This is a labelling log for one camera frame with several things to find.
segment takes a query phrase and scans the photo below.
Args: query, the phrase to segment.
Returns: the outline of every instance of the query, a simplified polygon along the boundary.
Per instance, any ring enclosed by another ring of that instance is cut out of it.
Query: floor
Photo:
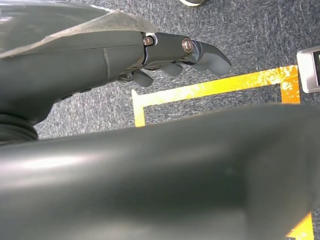
[[[162,32],[189,36],[213,44],[232,63],[226,77],[297,64],[301,49],[320,45],[318,0],[208,0],[186,7],[178,0],[82,0],[142,16]],[[152,72],[153,85],[115,82],[55,104],[36,126],[40,138],[109,131],[135,125],[131,90],[139,95],[217,79],[186,67],[179,77]],[[300,91],[303,104],[320,103],[319,93]],[[269,85],[145,107],[146,123],[158,123],[221,108],[281,102],[280,89]],[[320,209],[312,214],[315,239],[320,240]]]

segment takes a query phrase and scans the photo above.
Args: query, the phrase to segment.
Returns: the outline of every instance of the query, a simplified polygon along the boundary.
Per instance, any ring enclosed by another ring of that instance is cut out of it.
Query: robotic arm
[[[114,81],[151,85],[153,80],[142,69],[177,76],[183,64],[217,75],[231,68],[214,46],[156,32],[121,11],[50,1],[5,0],[0,7],[2,142],[37,139],[32,125],[75,93]]]

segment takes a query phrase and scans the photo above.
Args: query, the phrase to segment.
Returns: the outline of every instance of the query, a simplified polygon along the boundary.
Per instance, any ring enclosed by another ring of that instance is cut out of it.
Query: gray plastic cover
[[[0,0],[0,59],[58,38],[104,31],[156,33],[158,29],[140,16],[94,5]]]

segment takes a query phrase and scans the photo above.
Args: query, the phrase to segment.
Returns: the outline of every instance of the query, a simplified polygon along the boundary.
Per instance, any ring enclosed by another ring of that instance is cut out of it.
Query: yellow tape marking
[[[314,240],[311,213],[292,229],[287,237],[295,238],[296,240]]]
[[[300,103],[298,67],[291,65],[143,95],[138,95],[136,91],[132,90],[134,122],[136,127],[145,126],[146,121],[143,108],[147,106],[275,84],[280,85],[282,103]],[[290,232],[288,237],[296,238],[297,240],[314,240],[311,213]]]

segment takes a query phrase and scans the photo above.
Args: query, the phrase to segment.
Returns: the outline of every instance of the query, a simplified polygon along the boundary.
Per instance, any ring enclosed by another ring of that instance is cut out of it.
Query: screw
[[[189,54],[193,49],[192,41],[191,39],[189,39],[189,37],[183,38],[183,40],[182,40],[182,48],[186,53],[189,53]]]
[[[151,46],[151,45],[153,45],[154,43],[155,41],[153,40],[152,36],[146,36],[143,38],[143,44],[145,46]]]

